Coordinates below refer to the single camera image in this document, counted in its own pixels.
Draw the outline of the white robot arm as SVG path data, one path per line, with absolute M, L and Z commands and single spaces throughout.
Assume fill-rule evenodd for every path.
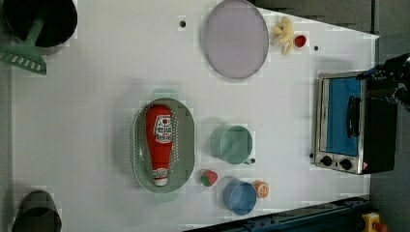
M 409 73 L 410 57 L 405 53 L 359 73 L 356 79 L 366 82 L 367 97 L 383 102 L 401 103 L 409 110 Z

